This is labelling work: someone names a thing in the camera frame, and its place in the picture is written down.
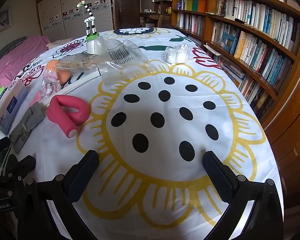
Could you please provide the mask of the grey fabric bow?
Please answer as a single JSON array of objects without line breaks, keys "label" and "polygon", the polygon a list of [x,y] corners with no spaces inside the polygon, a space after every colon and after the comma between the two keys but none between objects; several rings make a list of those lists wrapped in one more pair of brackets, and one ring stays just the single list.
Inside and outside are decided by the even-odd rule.
[{"label": "grey fabric bow", "polygon": [[9,135],[13,150],[16,154],[19,154],[32,130],[35,129],[43,119],[44,114],[40,103],[35,102],[27,109],[21,121]]}]

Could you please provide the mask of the pink foam hair roller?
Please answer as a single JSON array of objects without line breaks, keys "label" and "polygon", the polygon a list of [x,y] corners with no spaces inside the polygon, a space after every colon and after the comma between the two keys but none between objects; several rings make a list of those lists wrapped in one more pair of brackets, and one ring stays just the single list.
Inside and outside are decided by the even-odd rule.
[{"label": "pink foam hair roller", "polygon": [[86,122],[89,115],[89,105],[76,96],[55,95],[47,108],[47,118],[68,138],[77,134],[78,125]]}]

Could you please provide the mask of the pink bristle hair roller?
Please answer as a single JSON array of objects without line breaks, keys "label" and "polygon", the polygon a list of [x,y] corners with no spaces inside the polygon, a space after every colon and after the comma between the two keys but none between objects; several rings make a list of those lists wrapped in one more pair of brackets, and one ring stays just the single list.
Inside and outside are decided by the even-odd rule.
[{"label": "pink bristle hair roller", "polygon": [[61,90],[57,73],[54,70],[44,70],[41,93],[44,97],[51,96]]}]

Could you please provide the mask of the orange makeup sponge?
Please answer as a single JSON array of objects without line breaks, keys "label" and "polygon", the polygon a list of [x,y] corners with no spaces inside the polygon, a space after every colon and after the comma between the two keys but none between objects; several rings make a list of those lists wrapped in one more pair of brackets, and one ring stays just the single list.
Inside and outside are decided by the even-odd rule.
[{"label": "orange makeup sponge", "polygon": [[57,78],[59,80],[59,83],[61,85],[64,85],[70,78],[71,73],[69,70],[58,70],[56,68],[56,64],[59,62],[59,60],[51,60],[46,65],[46,70],[51,70],[57,75]]}]

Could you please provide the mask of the cotton swab plastic bag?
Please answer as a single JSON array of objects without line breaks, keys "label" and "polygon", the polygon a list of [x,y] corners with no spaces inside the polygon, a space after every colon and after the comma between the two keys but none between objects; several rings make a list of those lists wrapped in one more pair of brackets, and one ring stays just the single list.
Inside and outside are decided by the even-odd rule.
[{"label": "cotton swab plastic bag", "polygon": [[101,55],[78,53],[65,56],[56,63],[56,69],[83,73],[99,71],[107,85],[132,80],[156,70],[132,41],[106,40],[103,49],[105,51]]}]

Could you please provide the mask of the bag of cotton balls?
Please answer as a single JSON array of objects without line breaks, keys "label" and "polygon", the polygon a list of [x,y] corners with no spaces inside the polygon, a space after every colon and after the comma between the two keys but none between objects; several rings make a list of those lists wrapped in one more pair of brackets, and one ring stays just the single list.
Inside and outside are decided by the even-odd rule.
[{"label": "bag of cotton balls", "polygon": [[169,64],[186,63],[189,54],[190,47],[187,44],[181,44],[175,47],[167,47],[164,51],[164,58]]}]

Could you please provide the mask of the tissue pack blue label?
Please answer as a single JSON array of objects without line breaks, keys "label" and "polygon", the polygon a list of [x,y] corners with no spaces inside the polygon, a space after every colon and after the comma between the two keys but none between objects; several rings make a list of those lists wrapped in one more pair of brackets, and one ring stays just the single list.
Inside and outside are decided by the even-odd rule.
[{"label": "tissue pack blue label", "polygon": [[28,95],[28,90],[19,78],[0,94],[0,135],[8,135],[14,117]]}]

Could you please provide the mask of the pink duvet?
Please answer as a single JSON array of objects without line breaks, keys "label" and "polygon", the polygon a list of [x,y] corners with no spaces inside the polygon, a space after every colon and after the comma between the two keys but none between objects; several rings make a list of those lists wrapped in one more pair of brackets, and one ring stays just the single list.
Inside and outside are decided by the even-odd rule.
[{"label": "pink duvet", "polygon": [[42,35],[30,36],[0,60],[0,88],[7,87],[33,59],[48,50],[49,38]]}]

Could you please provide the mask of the floral white tablecloth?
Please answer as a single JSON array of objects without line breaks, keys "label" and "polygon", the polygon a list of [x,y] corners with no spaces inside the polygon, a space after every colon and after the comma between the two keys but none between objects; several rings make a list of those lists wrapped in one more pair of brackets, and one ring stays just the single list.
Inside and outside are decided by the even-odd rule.
[{"label": "floral white tablecloth", "polygon": [[[99,71],[70,71],[61,90],[44,97],[47,63],[87,53],[86,37],[79,37],[40,54],[17,74],[13,81],[19,78],[28,95],[0,139],[35,102],[44,119],[19,154],[12,144],[0,152],[0,176],[7,176],[12,154],[18,161],[36,159],[23,179],[22,206],[0,213],[0,239],[283,239],[274,154],[249,102],[222,68],[173,29],[117,29],[100,36],[132,41],[156,70],[112,85]],[[181,44],[190,47],[188,61],[167,63],[165,49]],[[89,105],[89,118],[72,138],[47,118],[55,95]],[[98,153],[99,166],[71,203],[69,170],[89,150]],[[221,200],[203,168],[207,151],[236,175],[231,203]]]}]

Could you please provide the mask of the folded cream blanket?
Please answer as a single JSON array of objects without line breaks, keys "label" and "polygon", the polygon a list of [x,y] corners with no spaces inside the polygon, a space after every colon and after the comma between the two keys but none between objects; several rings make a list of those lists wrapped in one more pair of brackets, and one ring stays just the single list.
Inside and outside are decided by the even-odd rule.
[{"label": "folded cream blanket", "polygon": [[46,46],[47,46],[48,50],[50,50],[50,49],[56,48],[58,46],[64,45],[66,43],[69,43],[73,39],[74,38],[67,38],[67,39],[64,39],[64,40],[57,40],[55,42],[48,43]]}]

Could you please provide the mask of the framed wedding photo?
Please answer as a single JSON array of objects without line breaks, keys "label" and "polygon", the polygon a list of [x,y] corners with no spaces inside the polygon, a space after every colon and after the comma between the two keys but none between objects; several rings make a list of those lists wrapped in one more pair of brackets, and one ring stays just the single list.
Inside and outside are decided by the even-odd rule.
[{"label": "framed wedding photo", "polygon": [[11,14],[10,9],[5,9],[0,12],[0,32],[11,27]]}]

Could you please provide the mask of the white sliding wardrobe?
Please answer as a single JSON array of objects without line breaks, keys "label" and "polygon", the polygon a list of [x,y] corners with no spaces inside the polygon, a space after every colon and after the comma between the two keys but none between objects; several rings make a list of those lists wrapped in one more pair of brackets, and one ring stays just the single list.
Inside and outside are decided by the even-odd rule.
[{"label": "white sliding wardrobe", "polygon": [[[84,20],[89,16],[84,7],[77,8],[81,0],[36,0],[40,28],[51,42],[78,38],[86,34]],[[111,0],[85,0],[95,16],[98,32],[113,29]]]}]

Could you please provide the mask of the wooden bookshelf with books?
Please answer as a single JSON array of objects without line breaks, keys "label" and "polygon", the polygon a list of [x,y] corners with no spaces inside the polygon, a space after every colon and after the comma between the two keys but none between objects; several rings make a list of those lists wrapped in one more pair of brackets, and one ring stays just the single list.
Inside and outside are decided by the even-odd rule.
[{"label": "wooden bookshelf with books", "polygon": [[295,121],[300,11],[278,0],[172,0],[171,24],[218,53],[267,132],[280,135]]}]

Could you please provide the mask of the wooden side desk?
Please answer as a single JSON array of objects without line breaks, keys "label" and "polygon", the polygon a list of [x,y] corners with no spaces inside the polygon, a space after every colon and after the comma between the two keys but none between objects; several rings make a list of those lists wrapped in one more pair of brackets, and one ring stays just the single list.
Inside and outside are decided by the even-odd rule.
[{"label": "wooden side desk", "polygon": [[141,12],[140,18],[142,27],[154,24],[155,27],[159,28],[171,28],[171,14]]}]

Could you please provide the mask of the dark wooden door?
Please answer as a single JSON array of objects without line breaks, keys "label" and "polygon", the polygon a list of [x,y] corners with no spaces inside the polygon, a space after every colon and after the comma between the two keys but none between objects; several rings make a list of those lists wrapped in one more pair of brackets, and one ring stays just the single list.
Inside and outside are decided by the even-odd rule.
[{"label": "dark wooden door", "polygon": [[116,0],[118,29],[140,27],[140,0]]}]

